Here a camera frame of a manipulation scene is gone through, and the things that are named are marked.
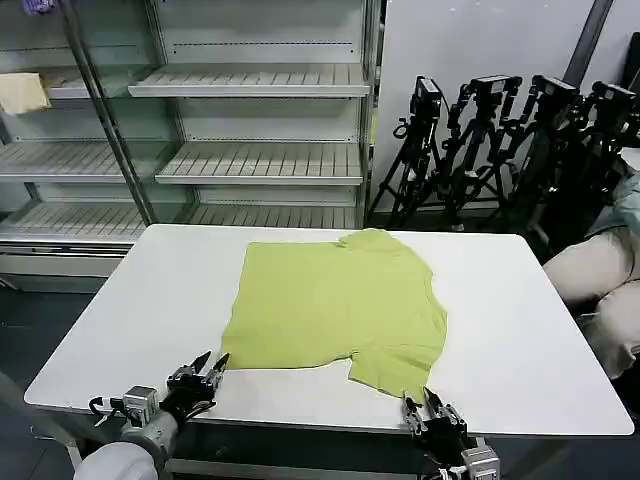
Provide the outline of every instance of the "table leg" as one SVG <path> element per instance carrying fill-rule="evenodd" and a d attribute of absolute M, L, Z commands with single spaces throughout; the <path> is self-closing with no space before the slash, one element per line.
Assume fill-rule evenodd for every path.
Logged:
<path fill-rule="evenodd" d="M 504 475 L 508 480 L 524 480 L 544 467 L 548 467 L 566 456 L 571 450 L 569 440 L 540 440 L 531 450 L 516 462 Z"/>

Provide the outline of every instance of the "beige pants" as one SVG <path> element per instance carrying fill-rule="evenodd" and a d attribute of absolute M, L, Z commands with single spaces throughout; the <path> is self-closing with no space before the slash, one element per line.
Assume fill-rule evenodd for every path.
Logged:
<path fill-rule="evenodd" d="M 572 245 L 544 266 L 567 306 L 598 300 L 595 315 L 579 322 L 609 378 L 640 353 L 640 238 L 615 228 Z"/>

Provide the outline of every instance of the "white table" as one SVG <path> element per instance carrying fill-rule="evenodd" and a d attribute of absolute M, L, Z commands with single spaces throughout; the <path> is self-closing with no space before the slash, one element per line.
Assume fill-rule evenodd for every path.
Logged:
<path fill-rule="evenodd" d="M 25 395 L 88 411 L 95 396 L 162 388 L 176 367 L 216 353 L 247 244 L 333 241 L 340 230 L 149 227 Z M 448 338 L 429 387 L 470 432 L 628 435 L 632 422 L 525 241 L 511 235 L 394 232 L 435 272 Z M 347 379 L 349 361 L 301 370 L 227 371 L 198 421 L 406 431 L 400 401 Z"/>

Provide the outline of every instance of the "person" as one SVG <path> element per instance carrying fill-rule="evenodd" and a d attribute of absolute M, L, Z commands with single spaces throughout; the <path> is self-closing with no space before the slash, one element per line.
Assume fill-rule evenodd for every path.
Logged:
<path fill-rule="evenodd" d="M 569 309 L 597 302 L 578 325 L 612 380 L 640 353 L 640 172 L 626 170 L 586 241 L 544 265 Z"/>

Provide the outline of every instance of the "yellow cloth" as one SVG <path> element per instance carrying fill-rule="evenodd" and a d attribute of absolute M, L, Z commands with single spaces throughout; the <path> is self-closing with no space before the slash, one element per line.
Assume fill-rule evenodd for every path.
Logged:
<path fill-rule="evenodd" d="M 51 108 L 37 73 L 0 74 L 0 107 L 9 115 Z"/>
<path fill-rule="evenodd" d="M 337 243 L 252 243 L 223 335 L 229 368 L 351 357 L 352 380 L 422 399 L 447 333 L 431 277 L 421 258 L 381 230 Z"/>

